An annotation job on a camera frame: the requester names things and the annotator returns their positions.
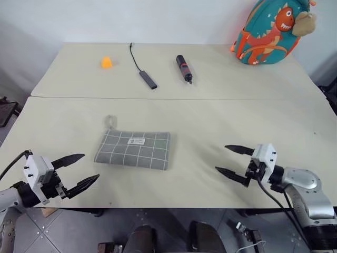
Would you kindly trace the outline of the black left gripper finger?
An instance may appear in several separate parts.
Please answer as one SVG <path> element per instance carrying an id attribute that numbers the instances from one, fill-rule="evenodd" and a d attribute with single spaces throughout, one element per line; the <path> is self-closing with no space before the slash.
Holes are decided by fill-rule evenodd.
<path id="1" fill-rule="evenodd" d="M 65 157 L 59 158 L 55 161 L 52 161 L 51 164 L 54 169 L 59 169 L 62 167 L 70 166 L 71 164 L 77 162 L 79 159 L 81 159 L 84 156 L 85 154 L 82 154 L 82 153 L 71 154 L 71 155 L 67 155 Z"/>
<path id="2" fill-rule="evenodd" d="M 99 174 L 96 174 L 78 182 L 75 187 L 66 190 L 66 197 L 71 199 L 82 193 L 83 191 L 87 190 L 99 178 L 99 176 Z"/>

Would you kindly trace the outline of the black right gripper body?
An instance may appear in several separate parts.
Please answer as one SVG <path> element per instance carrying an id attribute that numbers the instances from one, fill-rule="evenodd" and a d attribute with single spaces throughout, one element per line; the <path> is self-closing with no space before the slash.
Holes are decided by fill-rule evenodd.
<path id="1" fill-rule="evenodd" d="M 264 162 L 258 162 L 257 164 L 253 159 L 251 159 L 248 168 L 245 173 L 245 186 L 248 187 L 251 180 L 257 181 L 260 179 L 262 181 L 266 171 L 266 164 Z"/>

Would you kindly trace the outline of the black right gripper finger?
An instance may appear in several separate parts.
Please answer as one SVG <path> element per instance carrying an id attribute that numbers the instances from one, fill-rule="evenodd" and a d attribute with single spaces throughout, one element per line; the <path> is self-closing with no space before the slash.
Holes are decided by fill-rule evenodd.
<path id="1" fill-rule="evenodd" d="M 224 147 L 238 154 L 253 155 L 253 152 L 254 152 L 254 149 L 244 147 L 241 145 L 230 144 L 230 145 L 225 145 Z"/>
<path id="2" fill-rule="evenodd" d="M 236 174 L 234 171 L 226 169 L 226 168 L 215 167 L 215 169 L 219 173 L 221 173 L 222 175 L 224 175 L 225 177 L 227 177 L 227 178 L 229 178 L 229 179 L 231 179 L 231 180 L 233 180 L 235 182 L 238 182 L 238 183 L 242 184 L 245 187 L 249 186 L 249 183 L 250 183 L 249 178 L 240 176 L 240 175 Z"/>

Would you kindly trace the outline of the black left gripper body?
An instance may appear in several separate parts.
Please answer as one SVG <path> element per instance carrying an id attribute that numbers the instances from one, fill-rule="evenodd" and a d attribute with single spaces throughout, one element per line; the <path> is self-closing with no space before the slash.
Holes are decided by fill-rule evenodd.
<path id="1" fill-rule="evenodd" d="M 52 173 L 48 182 L 43 183 L 42 192 L 47 199 L 56 198 L 57 196 L 61 199 L 68 198 L 67 189 L 63 186 L 56 171 Z"/>

